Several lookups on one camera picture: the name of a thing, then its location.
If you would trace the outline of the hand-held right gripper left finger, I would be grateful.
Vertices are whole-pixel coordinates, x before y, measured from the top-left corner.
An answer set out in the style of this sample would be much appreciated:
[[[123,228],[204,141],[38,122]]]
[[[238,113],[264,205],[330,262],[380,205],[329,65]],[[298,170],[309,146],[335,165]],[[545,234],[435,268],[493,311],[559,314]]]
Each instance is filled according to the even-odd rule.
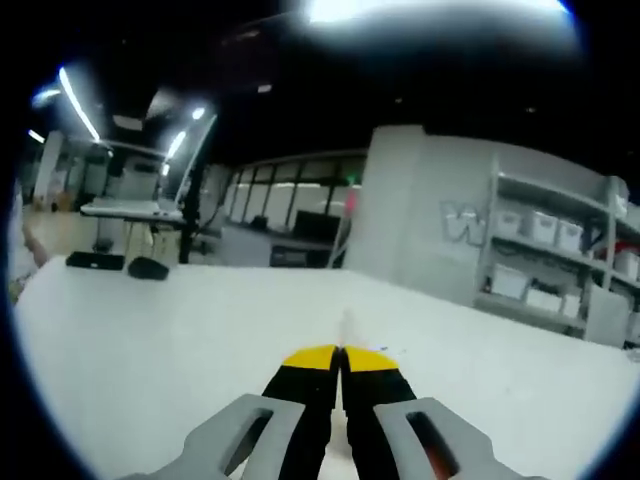
[[[286,358],[260,395],[244,394],[192,430],[173,461],[129,479],[316,479],[331,437],[336,347]]]

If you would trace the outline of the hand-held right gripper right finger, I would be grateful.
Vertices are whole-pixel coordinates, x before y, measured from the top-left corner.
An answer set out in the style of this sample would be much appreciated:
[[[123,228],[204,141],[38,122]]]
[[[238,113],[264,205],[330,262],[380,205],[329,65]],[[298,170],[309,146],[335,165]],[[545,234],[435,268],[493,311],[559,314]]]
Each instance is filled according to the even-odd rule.
[[[341,387],[347,439],[361,479],[509,479],[489,437],[431,397],[397,363],[346,346]]]

